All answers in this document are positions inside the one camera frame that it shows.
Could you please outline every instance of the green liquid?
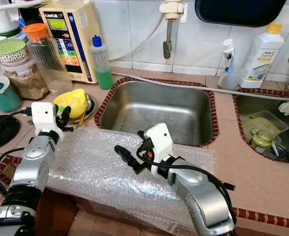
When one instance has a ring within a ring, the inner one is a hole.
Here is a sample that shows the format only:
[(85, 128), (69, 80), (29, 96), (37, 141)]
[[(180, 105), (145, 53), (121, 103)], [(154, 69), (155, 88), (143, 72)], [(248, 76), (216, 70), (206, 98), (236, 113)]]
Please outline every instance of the green liquid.
[(111, 72), (97, 72), (96, 71), (96, 78), (99, 83), (99, 87), (103, 90), (111, 89), (113, 87), (113, 79), (111, 78)]

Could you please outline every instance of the white hose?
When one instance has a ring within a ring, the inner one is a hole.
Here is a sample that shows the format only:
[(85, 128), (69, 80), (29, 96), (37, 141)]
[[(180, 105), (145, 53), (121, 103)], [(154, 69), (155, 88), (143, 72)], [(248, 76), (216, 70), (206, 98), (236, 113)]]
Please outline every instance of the white hose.
[(229, 94), (234, 94), (234, 95), (243, 95), (243, 96), (248, 96), (248, 97), (259, 97), (259, 98), (272, 99), (272, 100), (289, 101), (289, 98), (286, 98), (286, 97), (272, 97), (272, 96), (260, 95), (260, 94), (256, 94), (256, 93), (229, 91), (229, 90), (218, 89), (218, 88), (207, 88), (207, 87), (190, 86), (190, 85), (175, 85), (175, 84), (168, 84), (168, 83), (158, 82), (158, 81), (154, 81), (154, 80), (144, 79), (144, 78), (141, 78), (138, 76), (128, 75), (128, 74), (124, 74), (124, 73), (112, 72), (112, 74), (113, 75), (119, 75), (119, 76), (125, 76), (125, 77), (131, 77), (131, 78), (141, 80), (144, 82), (149, 82), (152, 84), (169, 86), (169, 87), (186, 88), (186, 89), (201, 89), (201, 90), (205, 90), (205, 91), (222, 92), (222, 93), (229, 93)]
[(0, 11), (35, 6), (35, 5), (41, 4), (42, 2), (43, 0), (32, 0), (32, 1), (22, 2), (22, 3), (0, 5)]
[(153, 30), (150, 32), (150, 34), (144, 39), (142, 40), (135, 48), (133, 48), (130, 52), (114, 57), (114, 58), (109, 58), (109, 60), (117, 60), (119, 58), (123, 58), (125, 56), (128, 56), (129, 54), (133, 53), (135, 50), (137, 50), (139, 47), (141, 47), (149, 38), (151, 38), (151, 36), (155, 33), (155, 31), (158, 29), (158, 27), (160, 26), (160, 24), (162, 23), (164, 18), (164, 13), (161, 14), (160, 18), (158, 19), (158, 22), (156, 23), (155, 27), (153, 28)]

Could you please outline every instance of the yellow bottle cap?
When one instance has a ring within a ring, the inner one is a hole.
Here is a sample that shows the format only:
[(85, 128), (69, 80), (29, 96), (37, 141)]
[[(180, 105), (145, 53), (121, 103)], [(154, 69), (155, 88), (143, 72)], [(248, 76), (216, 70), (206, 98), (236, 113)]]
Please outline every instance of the yellow bottle cap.
[(272, 33), (272, 34), (280, 34), (281, 29), (282, 29), (282, 24), (272, 22), (268, 26), (267, 32)]

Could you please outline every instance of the red tile border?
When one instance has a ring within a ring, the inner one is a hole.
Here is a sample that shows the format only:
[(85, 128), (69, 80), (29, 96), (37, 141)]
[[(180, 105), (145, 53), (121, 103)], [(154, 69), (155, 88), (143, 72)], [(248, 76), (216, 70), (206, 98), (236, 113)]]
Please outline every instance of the red tile border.
[[(150, 78), (146, 78), (149, 80), (153, 80), (153, 81), (157, 81), (157, 82), (163, 82), (166, 84), (176, 84), (176, 85), (189, 85), (189, 86), (197, 86), (197, 87), (206, 87), (203, 84), (200, 83), (195, 83), (195, 82), (187, 82), (187, 81), (173, 81), (173, 80), (162, 80), (162, 79), (150, 79)], [(101, 104), (100, 108), (98, 109), (98, 111), (96, 112), (95, 115), (95, 124), (97, 125), (98, 128), (103, 128), (100, 124), (100, 117), (102, 115), (102, 113), (104, 112), (105, 107), (107, 106), (109, 100), (111, 99), (112, 95), (114, 94), (115, 90), (117, 89), (117, 87), (121, 84), (123, 84), (124, 82), (129, 82), (129, 81), (140, 81), (137, 79), (133, 79), (130, 77), (124, 77), (118, 81), (116, 81), (116, 83), (114, 84), (113, 88), (109, 91), (108, 95), (106, 96), (105, 100), (103, 101), (103, 103)], [(209, 96), (209, 101), (210, 101), (210, 112), (211, 112), (211, 121), (212, 121), (212, 137), (211, 139), (204, 143), (204, 144), (200, 144), (200, 145), (193, 145), (193, 147), (206, 147), (208, 145), (210, 145), (211, 143), (213, 143), (219, 136), (220, 132), (219, 132), (219, 127), (218, 127), (218, 118), (217, 118), (217, 112), (216, 112), (216, 106), (215, 106), (215, 97), (214, 97), (214, 93), (211, 91), (205, 91), (208, 96)]]
[[(13, 164), (14, 162), (20, 163), (21, 161), (22, 159), (19, 157), (7, 156), (6, 158), (2, 160), (1, 164), (6, 166), (10, 163), (11, 164)], [(0, 180), (3, 181), (5, 184), (9, 185), (11, 180), (7, 176), (2, 174), (2, 171), (3, 169), (0, 169)], [(260, 212), (256, 212), (252, 210), (246, 210), (246, 209), (237, 208), (237, 207), (234, 207), (233, 209), (237, 217), (289, 228), (288, 218), (260, 213)]]
[[(270, 89), (260, 89), (260, 88), (257, 88), (257, 89), (256, 88), (248, 88), (248, 89), (243, 88), (242, 89), (242, 88), (240, 88), (237, 91), (238, 92), (250, 92), (250, 93), (260, 93), (260, 94), (265, 94), (265, 95), (278, 95), (278, 96), (282, 96), (282, 97), (289, 97), (289, 92), (270, 90)], [(247, 142), (247, 140), (245, 138), (241, 117), (239, 116), (239, 110), (238, 110), (238, 106), (236, 103), (236, 97), (237, 97), (237, 95), (233, 95), (233, 103), (234, 103), (235, 113), (236, 113), (236, 117), (237, 117), (239, 132), (240, 132), (242, 140), (249, 145), (249, 143)], [(270, 159), (272, 161), (277, 161), (277, 160), (274, 160), (268, 156), (264, 156), (264, 155), (260, 154), (254, 148), (253, 148), (253, 150), (256, 153), (258, 153), (259, 155), (263, 156), (264, 158)], [(279, 162), (289, 164), (289, 161), (279, 161)]]

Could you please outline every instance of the blue bottle cap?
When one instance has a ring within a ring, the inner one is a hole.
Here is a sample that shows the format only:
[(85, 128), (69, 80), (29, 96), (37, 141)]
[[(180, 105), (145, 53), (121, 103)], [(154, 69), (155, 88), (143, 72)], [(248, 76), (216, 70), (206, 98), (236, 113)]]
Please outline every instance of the blue bottle cap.
[(94, 35), (94, 37), (92, 38), (92, 42), (93, 42), (93, 46), (98, 48), (102, 46), (101, 43), (101, 37)]

